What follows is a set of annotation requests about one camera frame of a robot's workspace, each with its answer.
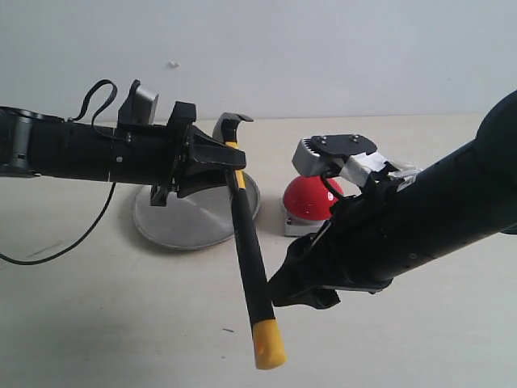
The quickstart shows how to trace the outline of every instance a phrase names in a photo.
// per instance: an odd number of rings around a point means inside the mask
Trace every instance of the tabletop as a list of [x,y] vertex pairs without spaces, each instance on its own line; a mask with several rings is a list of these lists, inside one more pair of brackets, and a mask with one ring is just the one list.
[[[255,220],[268,275],[292,238],[280,198],[302,137],[359,133],[387,158],[427,167],[474,138],[483,116],[256,120],[239,128],[257,183]],[[199,122],[210,133],[213,121]],[[288,362],[254,368],[233,239],[176,252],[137,232],[121,184],[77,249],[35,267],[0,264],[0,381],[18,387],[517,384],[517,240],[497,234],[399,276],[382,293],[341,292],[329,310],[276,309]],[[109,183],[2,178],[0,251],[35,259],[70,244]]]

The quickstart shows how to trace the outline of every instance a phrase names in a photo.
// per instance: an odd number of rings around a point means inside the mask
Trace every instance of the black cable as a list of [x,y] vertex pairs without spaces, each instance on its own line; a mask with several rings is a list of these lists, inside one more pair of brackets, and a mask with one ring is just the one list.
[[[82,101],[81,111],[79,112],[79,115],[77,117],[70,118],[69,121],[77,121],[77,120],[80,120],[81,118],[83,118],[84,115],[86,114],[86,111],[88,110],[88,105],[90,105],[91,97],[101,86],[108,85],[108,84],[112,86],[111,93],[107,97],[106,101],[104,101],[103,105],[99,109],[97,109],[97,111],[95,111],[93,117],[91,118],[91,128],[101,136],[108,137],[113,140],[123,140],[118,137],[113,137],[111,135],[107,135],[106,133],[102,133],[102,132],[98,131],[97,128],[94,126],[94,122],[95,122],[95,119],[97,118],[97,116],[100,113],[102,113],[104,111],[104,109],[109,107],[110,104],[115,100],[115,97],[116,97],[116,93],[117,93],[116,85],[108,79],[103,79],[103,80],[97,82],[88,91],[88,93],[86,93],[86,96],[85,96],[84,100]],[[106,203],[104,204],[104,206],[103,206],[102,210],[100,211],[99,215],[97,216],[97,218],[95,218],[94,223],[91,224],[91,226],[88,228],[88,230],[85,232],[85,234],[83,234],[72,245],[68,246],[67,248],[63,249],[62,251],[55,253],[54,255],[50,255],[48,257],[44,257],[43,259],[38,259],[38,260],[33,260],[33,261],[22,261],[22,260],[12,259],[11,257],[4,255],[3,253],[0,253],[0,259],[6,261],[7,263],[16,264],[16,265],[37,265],[37,264],[47,263],[60,256],[63,256],[65,253],[72,251],[76,246],[78,246],[80,243],[82,243],[85,240],[85,238],[88,237],[88,235],[97,226],[97,224],[99,224],[101,218],[104,216],[104,214],[107,210],[107,207],[109,206],[109,204],[111,202],[111,198],[113,197],[113,193],[115,192],[115,186],[116,186],[116,182],[114,182],[111,185],[110,192],[107,195]]]
[[323,185],[326,187],[326,189],[336,198],[339,200],[342,200],[344,196],[341,195],[340,192],[338,192],[327,180],[326,173],[323,173],[320,175],[320,180],[322,181]]
[[16,264],[16,265],[37,265],[37,264],[47,263],[50,260],[54,260],[54,259],[58,258],[59,256],[63,256],[65,253],[72,251],[77,245],[82,243],[84,241],[84,239],[86,237],[88,237],[88,235],[92,232],[92,230],[97,226],[97,224],[99,224],[99,221],[105,214],[107,207],[109,206],[109,204],[111,202],[111,198],[113,197],[113,193],[115,192],[115,185],[116,185],[115,182],[111,185],[111,190],[107,196],[106,203],[104,204],[103,209],[100,211],[97,218],[95,218],[94,223],[91,224],[90,228],[88,228],[88,230],[86,231],[85,234],[83,234],[76,242],[74,242],[69,247],[67,247],[64,250],[59,251],[49,257],[44,257],[43,259],[38,259],[38,260],[33,260],[33,261],[22,261],[22,260],[12,259],[11,257],[8,257],[2,253],[0,253],[0,259],[6,261],[7,263]]

